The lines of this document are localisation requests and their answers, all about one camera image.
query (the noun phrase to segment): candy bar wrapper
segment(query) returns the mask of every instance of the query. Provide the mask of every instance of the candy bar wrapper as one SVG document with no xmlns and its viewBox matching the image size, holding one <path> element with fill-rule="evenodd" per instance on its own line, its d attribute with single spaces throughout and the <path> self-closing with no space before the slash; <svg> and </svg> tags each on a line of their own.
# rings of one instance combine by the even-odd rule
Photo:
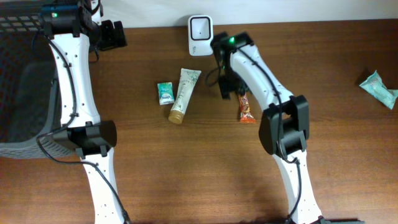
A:
<svg viewBox="0 0 398 224">
<path fill-rule="evenodd" d="M 238 98 L 241 109 L 241 123 L 255 123 L 256 119 L 254 119 L 254 116 L 250 113 L 249 101 L 246 94 L 243 96 L 238 94 Z"/>
</svg>

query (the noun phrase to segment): small green package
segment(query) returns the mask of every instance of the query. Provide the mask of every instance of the small green package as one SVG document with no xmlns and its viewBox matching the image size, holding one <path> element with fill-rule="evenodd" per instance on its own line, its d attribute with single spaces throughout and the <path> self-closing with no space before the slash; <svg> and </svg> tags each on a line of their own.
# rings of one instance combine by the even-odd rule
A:
<svg viewBox="0 0 398 224">
<path fill-rule="evenodd" d="M 160 105 L 167 105 L 170 103 L 174 103 L 173 84 L 171 82 L 158 83 L 157 89 L 159 92 L 159 104 Z"/>
</svg>

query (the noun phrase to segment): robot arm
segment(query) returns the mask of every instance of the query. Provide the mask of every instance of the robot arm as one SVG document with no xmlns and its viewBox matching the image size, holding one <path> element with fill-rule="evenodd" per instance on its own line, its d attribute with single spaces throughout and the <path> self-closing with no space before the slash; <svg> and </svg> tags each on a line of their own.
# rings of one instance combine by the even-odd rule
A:
<svg viewBox="0 0 398 224">
<path fill-rule="evenodd" d="M 225 70 L 225 75 L 219 79 L 223 98 L 228 98 L 231 91 L 250 90 L 264 112 L 259 131 L 260 140 L 279 166 L 289 200 L 289 213 L 298 201 L 291 219 L 299 224 L 317 222 L 322 213 L 313 196 L 306 162 L 307 144 L 305 140 L 309 136 L 307 101 L 303 96 L 294 97 L 280 84 L 260 57 L 257 47 L 247 34 L 239 34 L 234 37 L 228 37 L 225 33 L 216 35 L 211 45 L 216 60 Z M 269 79 L 260 67 L 268 74 Z M 278 93 L 274 91 L 270 80 Z M 290 115 L 289 119 L 283 120 L 280 129 L 281 148 L 289 161 L 297 158 L 300 161 L 299 165 L 285 162 L 280 152 L 277 151 L 279 109 Z"/>
<path fill-rule="evenodd" d="M 129 223 L 128 215 L 117 197 L 113 171 L 116 127 L 113 121 L 101 122 L 91 90 L 88 66 L 88 54 L 93 48 L 124 47 L 126 41 L 121 22 L 102 23 L 102 6 L 98 5 L 98 1 L 90 4 L 83 0 L 55 2 L 43 6 L 40 15 L 40 23 L 44 35 L 51 41 L 49 44 L 57 66 L 62 98 L 61 125 L 69 122 L 71 114 L 75 116 L 68 128 L 54 134 L 53 139 L 75 150 L 81 161 L 96 164 L 101 171 L 99 173 L 93 166 L 84 165 L 94 202 L 95 223 Z"/>
</svg>

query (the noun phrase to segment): cable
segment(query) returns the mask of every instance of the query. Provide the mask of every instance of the cable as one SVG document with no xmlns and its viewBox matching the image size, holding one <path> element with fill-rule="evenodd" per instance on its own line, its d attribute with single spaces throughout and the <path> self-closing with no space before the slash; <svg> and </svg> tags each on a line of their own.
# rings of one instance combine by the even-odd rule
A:
<svg viewBox="0 0 398 224">
<path fill-rule="evenodd" d="M 282 150 L 282 140 L 280 138 L 280 127 L 282 126 L 282 100 L 279 96 L 279 91 L 277 90 L 274 82 L 271 80 L 270 76 L 268 75 L 268 73 L 255 61 L 253 60 L 253 58 L 251 58 L 245 51 L 241 50 L 240 48 L 235 48 L 236 50 L 240 51 L 246 58 L 248 58 L 253 65 L 255 65 L 268 79 L 269 83 L 272 86 L 272 90 L 275 92 L 276 97 L 278 98 L 278 103 L 279 103 L 279 120 L 278 120 L 278 140 L 277 140 L 277 147 L 279 149 L 279 154 L 281 156 L 281 158 L 289 163 L 289 164 L 296 164 L 297 166 L 297 173 L 298 173 L 298 197 L 297 197 L 297 201 L 292 209 L 292 211 L 290 212 L 290 214 L 288 215 L 286 222 L 285 223 L 290 223 L 292 216 L 294 214 L 294 212 L 297 209 L 297 206 L 299 205 L 300 199 L 301 199 L 301 194 L 302 194 L 302 180 L 301 180 L 301 170 L 300 170 L 300 161 L 298 160 L 298 158 L 294 158 L 292 161 L 289 161 L 287 159 L 287 155 L 285 155 L 285 152 Z"/>
<path fill-rule="evenodd" d="M 210 75 L 213 73 L 213 72 L 215 72 L 215 71 L 217 71 L 218 70 L 218 78 L 214 81 L 214 82 L 212 82 L 212 83 L 208 83 L 208 80 L 209 80 L 209 77 L 210 77 Z M 220 76 L 221 76 L 221 69 L 220 69 L 220 66 L 218 66 L 217 68 L 214 68 L 214 69 L 212 69 L 209 73 L 207 73 L 207 75 L 206 75 L 206 78 L 205 78 L 205 85 L 206 86 L 208 86 L 208 87 L 212 87 L 213 85 L 215 85 L 216 83 L 218 83 L 218 79 L 220 78 Z"/>
<path fill-rule="evenodd" d="M 96 14 L 97 11 L 98 11 L 98 9 L 100 8 L 100 6 L 101 6 L 101 0 L 98 0 L 98 5 L 97 5 L 97 7 L 95 7 L 95 8 L 93 9 L 93 12 L 92 12 L 91 14 L 92 14 L 92 15 Z"/>
<path fill-rule="evenodd" d="M 299 205 L 299 202 L 300 202 L 300 199 L 301 199 L 301 194 L 302 194 L 302 187 L 303 186 L 302 186 L 302 180 L 301 180 L 301 170 L 300 170 L 300 162 L 299 162 L 299 160 L 297 160 L 296 166 L 297 166 L 297 174 L 298 174 L 298 196 L 297 196 L 297 201 L 296 201 L 292 211 L 287 216 L 285 224 L 289 224 L 290 221 L 292 221 L 292 216 L 293 216 L 294 212 L 297 210 L 297 206 Z"/>
<path fill-rule="evenodd" d="M 95 60 L 94 62 L 90 62 L 90 63 L 97 63 L 98 60 L 100 59 L 100 53 L 98 53 L 98 49 L 96 47 L 94 48 L 94 52 L 95 52 L 95 56 L 97 57 L 97 60 Z"/>
<path fill-rule="evenodd" d="M 76 161 L 76 162 L 66 162 L 66 161 L 59 161 L 57 159 L 55 159 L 54 157 L 52 157 L 43 147 L 42 143 L 40 142 L 41 138 L 44 138 L 46 136 L 51 136 L 53 134 L 57 134 L 61 131 L 64 131 L 68 128 L 68 126 L 73 122 L 73 120 L 76 117 L 76 93 L 75 93 L 75 86 L 73 84 L 73 77 L 72 77 L 72 73 L 70 71 L 70 67 L 69 64 L 67 62 L 67 60 L 65 59 L 65 57 L 63 56 L 63 54 L 61 53 L 61 51 L 58 49 L 57 46 L 55 46 L 55 44 L 49 39 L 49 37 L 45 36 L 46 41 L 49 43 L 49 45 L 56 51 L 56 53 L 58 53 L 59 57 L 62 59 L 62 62 L 64 64 L 64 67 L 67 69 L 68 72 L 68 77 L 69 77 L 69 82 L 70 82 L 70 88 L 72 91 L 72 98 L 73 98 L 73 107 L 72 107 L 72 114 L 70 115 L 70 119 L 68 121 L 68 123 L 64 126 L 62 126 L 61 128 L 58 129 L 54 129 L 49 133 L 45 133 L 45 134 L 41 134 L 39 136 L 36 137 L 36 143 L 38 145 L 38 147 L 40 148 L 40 150 L 52 161 L 59 163 L 59 164 L 64 164 L 64 165 L 89 165 L 92 166 L 98 173 L 99 175 L 102 177 L 102 179 L 105 181 L 106 185 L 108 185 L 108 187 L 111 189 L 112 193 L 114 194 L 114 196 L 116 197 L 116 200 L 118 201 L 118 204 L 120 206 L 120 209 L 122 211 L 122 215 L 124 218 L 124 222 L 127 224 L 131 223 L 131 220 L 129 218 L 129 215 L 127 213 L 127 211 L 124 209 L 122 202 L 120 201 L 120 198 L 118 196 L 118 193 L 115 191 L 115 189 L 113 188 L 113 186 L 111 185 L 111 183 L 107 180 L 107 178 L 104 176 L 104 174 L 101 172 L 101 170 L 98 168 L 97 164 L 94 164 L 92 162 L 85 162 L 85 161 Z"/>
</svg>

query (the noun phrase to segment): gray plastic basket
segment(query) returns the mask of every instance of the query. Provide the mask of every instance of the gray plastic basket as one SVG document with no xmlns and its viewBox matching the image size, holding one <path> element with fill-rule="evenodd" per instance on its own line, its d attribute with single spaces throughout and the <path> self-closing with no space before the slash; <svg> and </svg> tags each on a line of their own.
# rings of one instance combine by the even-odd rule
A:
<svg viewBox="0 0 398 224">
<path fill-rule="evenodd" d="M 38 13 L 48 1 L 4 2 L 0 8 L 0 156 L 45 157 L 36 137 L 60 126 L 60 97 L 52 53 L 39 29 Z M 54 157 L 71 150 L 43 139 Z"/>
</svg>

